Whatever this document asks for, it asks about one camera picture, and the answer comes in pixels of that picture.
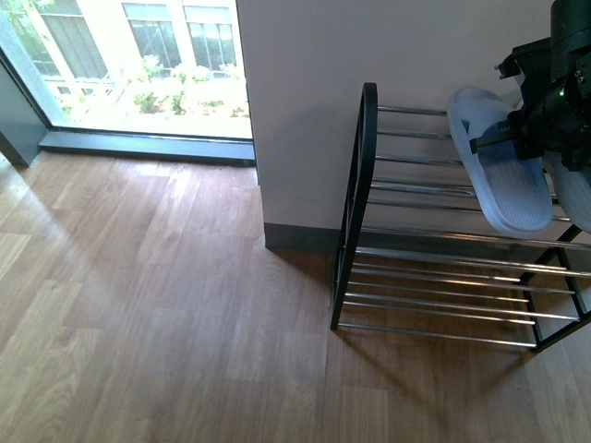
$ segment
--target glass window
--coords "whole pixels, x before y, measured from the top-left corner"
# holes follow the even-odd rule
[[[37,67],[40,74],[49,77],[59,76],[59,71],[55,66],[54,60],[47,52],[47,48],[45,48],[39,33],[32,26],[29,16],[25,14],[22,7],[16,10],[10,10],[8,9],[10,5],[6,1],[0,2],[0,6],[4,10],[6,18],[12,25],[30,60]]]
[[[83,17],[45,16],[47,28],[76,78],[103,78],[107,68]]]
[[[139,53],[142,57],[157,56],[164,67],[161,75],[168,76],[171,69],[181,63],[168,7],[125,3],[123,8]]]
[[[221,71],[221,65],[235,65],[234,39],[230,25],[189,23],[195,60],[200,66]]]
[[[40,3],[37,6],[43,14],[57,14],[60,16],[81,16],[82,11],[76,0],[53,0],[52,2]]]
[[[181,63],[172,23],[129,20],[129,25],[141,56],[156,55],[166,70]]]
[[[198,65],[217,73],[222,65],[236,65],[229,8],[185,6],[185,18]]]
[[[185,6],[187,21],[198,23],[231,23],[229,7]]]
[[[166,5],[147,5],[124,3],[123,9],[127,18],[138,20],[170,20],[170,12]]]

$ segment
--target metal bar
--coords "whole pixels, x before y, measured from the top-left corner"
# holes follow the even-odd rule
[[[575,226],[574,224],[569,227],[558,239],[559,242],[571,242],[576,238],[576,236],[581,233],[582,230]],[[534,262],[536,265],[547,265],[553,258],[556,257],[556,249],[551,248],[544,252],[539,258]],[[536,276],[535,272],[524,272],[519,280],[522,283],[530,282]]]
[[[503,317],[487,317],[487,316],[475,316],[473,314],[460,314],[458,312],[444,312],[444,311],[431,311],[430,309],[417,309],[415,307],[402,307],[392,305],[373,305],[371,303],[356,303],[356,302],[344,302],[345,305],[357,306],[357,307],[378,307],[380,309],[388,309],[392,311],[411,312],[415,314],[429,314],[433,316],[445,316],[445,317],[461,317],[471,318],[475,320],[490,320],[500,321],[506,323],[515,323],[518,325],[533,325],[532,320],[520,320],[519,318],[503,318]]]
[[[550,240],[515,239],[500,235],[484,235],[481,233],[457,233],[454,231],[436,231],[408,227],[382,226],[378,224],[363,224],[361,230],[366,233],[387,233],[402,235],[418,235],[421,237],[442,238],[448,240],[465,240],[470,242],[495,243],[497,245],[528,245],[535,247],[564,247],[582,251],[591,251],[591,245],[582,243],[563,243]]]
[[[490,312],[490,313],[494,313],[494,314],[506,314],[506,315],[511,315],[511,316],[553,318],[555,320],[571,320],[571,321],[578,321],[579,320],[579,317],[561,316],[558,314],[515,311],[513,309],[498,309],[496,307],[484,307],[484,306],[474,306],[474,305],[458,305],[456,303],[433,302],[430,300],[391,297],[389,295],[375,295],[375,294],[370,294],[370,293],[349,293],[349,292],[347,292],[347,293],[345,293],[345,296],[353,297],[353,298],[367,298],[369,300],[385,300],[388,302],[407,303],[409,305],[443,307],[443,308],[449,308],[449,309],[463,309],[465,311]]]
[[[502,261],[486,258],[476,257],[462,257],[462,256],[450,256],[443,254],[429,254],[423,252],[414,251],[393,251],[384,250],[373,247],[358,247],[356,250],[360,256],[367,257],[385,257],[385,258],[397,258],[407,259],[414,261],[427,261],[429,263],[441,263],[448,265],[464,265],[464,266],[475,266],[484,269],[511,269],[511,270],[527,270],[537,272],[540,274],[548,275],[570,275],[574,277],[585,277],[591,278],[591,272],[573,271],[564,268],[558,268],[548,265],[538,265],[531,263],[519,263],[511,261]]]
[[[391,284],[380,284],[380,283],[363,283],[360,281],[350,281],[349,284],[355,286],[368,286],[371,288],[381,289],[394,289],[396,291],[408,291],[410,293],[436,293],[438,295],[450,295],[453,297],[466,297],[466,298],[479,298],[483,300],[498,300],[502,302],[514,302],[514,303],[525,303],[523,298],[511,298],[511,297],[495,297],[494,295],[482,295],[479,293],[454,293],[451,291],[439,291],[435,289],[423,289],[423,288],[410,288],[407,286],[396,286]]]
[[[437,117],[447,116],[446,111],[437,109],[418,109],[418,108],[404,108],[400,106],[378,106],[378,111],[383,113],[396,113],[396,114],[416,114],[416,115],[434,115]]]
[[[338,328],[343,309],[351,268],[355,259],[361,224],[368,203],[371,177],[376,159],[378,128],[378,88],[375,83],[365,83],[359,104],[359,115],[353,156],[349,169],[346,201],[344,204],[341,234],[337,246],[337,259],[334,267],[332,288],[331,329]]]
[[[493,281],[511,281],[513,283],[519,282],[519,279],[516,279],[514,277],[501,277],[501,276],[484,275],[484,274],[467,274],[465,272],[450,272],[447,270],[408,268],[405,266],[376,265],[373,263],[357,263],[356,262],[353,264],[353,267],[354,268],[373,268],[373,269],[411,270],[413,272],[423,272],[426,274],[434,274],[434,275],[447,275],[447,276],[466,277],[466,278],[493,280]]]
[[[479,341],[479,342],[484,342],[484,343],[506,344],[506,345],[510,345],[510,346],[520,346],[520,347],[532,348],[532,349],[536,348],[536,345],[534,343],[526,343],[526,342],[521,342],[521,341],[482,339],[479,337],[468,337],[465,335],[442,334],[439,332],[426,332],[423,330],[386,328],[383,326],[357,325],[355,323],[339,323],[339,326],[341,326],[343,328],[380,330],[380,331],[384,331],[384,332],[397,332],[397,333],[401,333],[401,334],[422,335],[422,336],[426,336],[426,337],[441,337],[444,339]]]
[[[449,134],[439,132],[401,131],[398,129],[378,129],[379,136],[395,136],[408,138],[427,138],[430,140],[451,140]]]
[[[591,312],[586,313],[584,316],[581,317],[580,321],[569,323],[568,325],[564,326],[562,329],[557,330],[553,334],[550,334],[547,338],[539,341],[537,343],[537,347],[534,352],[539,353],[544,351],[552,344],[568,337],[572,333],[576,332],[580,328],[588,325],[591,322]]]
[[[412,163],[423,164],[427,166],[446,166],[453,168],[463,168],[464,164],[459,160],[442,160],[442,159],[423,159],[420,157],[406,157],[403,155],[376,155],[377,162],[395,162],[395,163]]]
[[[391,272],[391,271],[384,271],[384,270],[369,270],[369,269],[355,269],[353,268],[352,273],[355,274],[366,274],[366,275],[375,275],[378,277],[394,277],[394,278],[401,278],[405,280],[415,280],[415,281],[434,281],[437,283],[451,283],[451,284],[463,284],[465,286],[478,286],[483,288],[496,288],[496,289],[505,289],[508,291],[525,291],[524,288],[516,286],[514,284],[501,284],[501,283],[488,283],[483,281],[469,281],[469,280],[459,280],[459,279],[443,279],[438,277],[431,277],[428,275],[419,275],[419,274],[411,274],[407,272]],[[566,293],[566,294],[574,294],[573,291],[567,291],[564,289],[554,289],[554,288],[537,288],[534,286],[528,286],[527,291],[532,291],[536,293]]]
[[[556,254],[561,266],[566,269],[572,268],[571,261],[567,257],[566,252],[564,252],[564,249],[558,248],[556,250]],[[564,277],[564,280],[566,280],[566,285],[568,286],[569,290],[571,290],[571,297],[573,298],[573,304],[574,308],[576,309],[576,313],[579,317],[582,317],[587,312],[587,308],[585,306],[585,300],[583,300],[583,296],[579,290],[579,284],[574,277]]]
[[[476,191],[470,186],[437,186],[429,184],[395,182],[387,178],[376,178],[371,182],[371,189],[412,194],[429,194],[449,197],[476,198]]]
[[[524,297],[527,301],[527,310],[529,312],[536,312],[536,306],[534,305],[534,299],[532,298],[532,294],[528,291],[524,291]],[[536,344],[539,344],[544,339],[544,334],[542,333],[542,328],[539,325],[539,319],[537,317],[533,317],[533,319],[534,324],[532,325],[532,331],[534,332]]]
[[[433,205],[430,203],[415,203],[411,201],[392,201],[380,198],[369,198],[368,204],[391,206],[393,208],[409,208],[411,210],[447,210],[449,212],[463,212],[466,214],[482,215],[482,209],[480,208],[464,208],[462,206]],[[553,215],[552,220],[555,222],[571,222],[571,219],[569,219],[568,217],[562,217],[560,215]]]

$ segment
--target window sill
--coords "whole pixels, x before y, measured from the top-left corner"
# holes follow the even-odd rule
[[[50,131],[39,147],[52,152],[170,162],[256,164],[252,141]]]

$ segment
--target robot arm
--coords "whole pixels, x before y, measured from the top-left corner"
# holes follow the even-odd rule
[[[556,0],[550,38],[514,48],[496,67],[518,80],[524,105],[498,123],[500,134],[471,140],[472,151],[511,139],[521,159],[553,150],[570,171],[591,165],[591,0]]]

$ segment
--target chrome rod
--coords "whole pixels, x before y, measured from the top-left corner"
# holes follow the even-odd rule
[[[384,332],[398,332],[401,334],[422,335],[422,336],[426,336],[426,337],[441,337],[444,339],[480,341],[480,342],[484,342],[484,343],[494,343],[494,344],[507,344],[510,346],[521,346],[521,347],[525,347],[525,348],[535,348],[536,347],[535,343],[526,343],[526,342],[522,342],[522,341],[482,339],[479,337],[442,334],[440,332],[426,332],[424,330],[415,330],[415,329],[386,328],[383,326],[358,325],[355,323],[339,323],[339,326],[342,328],[380,330],[380,331],[384,331]]]
[[[412,288],[408,286],[396,286],[392,284],[381,284],[381,283],[363,283],[361,281],[350,281],[349,284],[355,286],[368,286],[371,288],[381,289],[394,289],[396,291],[408,291],[410,293],[436,293],[438,295],[450,295],[452,297],[465,297],[465,298],[479,298],[483,300],[498,300],[501,302],[514,302],[514,303],[527,303],[524,298],[511,298],[511,297],[495,297],[494,295],[482,295],[479,293],[454,293],[451,291],[439,291],[435,289],[423,289],[423,288]]]
[[[485,281],[470,281],[470,280],[460,280],[460,279],[443,279],[439,277],[431,277],[429,275],[420,275],[420,274],[411,274],[407,272],[390,272],[384,270],[370,270],[370,269],[355,269],[351,270],[354,274],[365,274],[365,275],[375,275],[376,277],[393,277],[398,279],[404,280],[414,280],[414,281],[433,281],[436,283],[449,283],[449,284],[460,284],[464,286],[477,286],[480,288],[495,288],[495,289],[504,289],[506,291],[527,291],[530,293],[562,293],[572,295],[574,291],[569,291],[568,289],[554,289],[554,288],[540,288],[536,286],[522,286],[517,284],[502,284],[502,283],[494,283],[494,282],[485,282]]]
[[[368,204],[390,206],[393,208],[408,208],[411,210],[447,210],[449,212],[463,212],[467,214],[482,215],[482,209],[480,208],[464,208],[462,206],[433,205],[430,203],[415,203],[409,201],[392,201],[380,198],[368,198]],[[568,217],[562,217],[559,215],[552,216],[552,220],[554,220],[555,222],[564,223],[571,222],[571,219],[569,219]]]
[[[432,269],[419,269],[419,268],[408,268],[405,266],[390,266],[390,265],[376,265],[373,263],[354,263],[353,266],[355,268],[373,268],[373,269],[387,269],[387,270],[411,270],[413,272],[423,272],[426,274],[435,274],[435,275],[447,275],[447,276],[455,276],[455,277],[466,277],[466,278],[473,278],[473,279],[481,279],[481,280],[493,280],[493,281],[511,281],[513,283],[518,283],[520,280],[514,277],[501,277],[501,276],[494,276],[494,275],[484,275],[484,274],[468,274],[465,272],[449,272],[446,270],[432,270]]]
[[[446,316],[446,317],[461,317],[471,318],[475,320],[490,320],[490,321],[501,321],[506,323],[515,323],[518,325],[535,325],[536,322],[532,320],[520,320],[519,318],[503,318],[503,317],[487,317],[487,316],[475,316],[473,314],[460,314],[458,312],[444,312],[444,311],[432,311],[430,309],[418,309],[415,307],[402,307],[392,305],[373,305],[371,303],[356,303],[356,302],[344,302],[344,305],[356,306],[356,307],[378,307],[380,309],[389,309],[393,311],[411,312],[415,314],[429,314],[433,316]]]
[[[395,136],[408,138],[426,138],[429,140],[451,140],[452,136],[440,132],[401,131],[398,129],[378,129],[379,136]]]
[[[396,114],[434,115],[437,117],[447,116],[446,111],[436,109],[404,108],[400,106],[378,106],[378,111]]]
[[[494,243],[497,245],[529,245],[536,247],[563,247],[565,249],[591,251],[591,245],[571,242],[555,242],[550,240],[515,239],[500,235],[484,235],[481,233],[457,233],[454,231],[436,231],[408,227],[393,227],[377,224],[363,224],[361,231],[366,233],[387,233],[402,235],[418,235],[421,237],[441,238],[447,240],[465,240],[470,242]]]
[[[384,250],[373,247],[358,247],[356,253],[360,256],[366,257],[384,257],[384,258],[396,258],[414,261],[428,261],[430,263],[440,263],[447,265],[463,265],[463,266],[475,266],[485,269],[511,269],[511,270],[526,270],[528,272],[549,274],[549,275],[561,275],[566,277],[583,277],[591,278],[591,272],[567,270],[566,268],[559,268],[548,265],[536,265],[531,263],[519,263],[511,261],[502,261],[486,258],[476,257],[462,257],[462,256],[449,256],[443,254],[429,254],[423,252],[413,251],[392,251]]]
[[[572,316],[561,316],[558,314],[546,314],[542,312],[528,312],[528,311],[516,311],[513,309],[498,309],[496,307],[484,307],[474,305],[459,305],[456,303],[447,302],[434,302],[431,300],[421,300],[415,298],[403,298],[403,297],[392,297],[389,295],[375,295],[371,293],[345,293],[345,296],[353,298],[367,298],[369,300],[385,300],[388,302],[407,303],[409,305],[421,305],[431,307],[443,307],[449,309],[460,309],[465,311],[477,311],[477,312],[491,312],[494,314],[506,314],[511,316],[522,316],[522,317],[538,317],[538,318],[553,318],[555,320],[570,320],[579,321],[579,317]]]
[[[412,163],[428,166],[446,166],[452,168],[462,168],[464,164],[459,160],[441,160],[441,159],[423,159],[420,157],[405,157],[403,155],[376,155],[378,162]]]
[[[375,179],[371,182],[371,189],[376,189],[379,191],[407,192],[412,194],[429,194],[449,197],[476,197],[476,192],[471,188],[461,188],[459,186],[456,188],[423,186],[411,183],[386,182],[380,179]]]

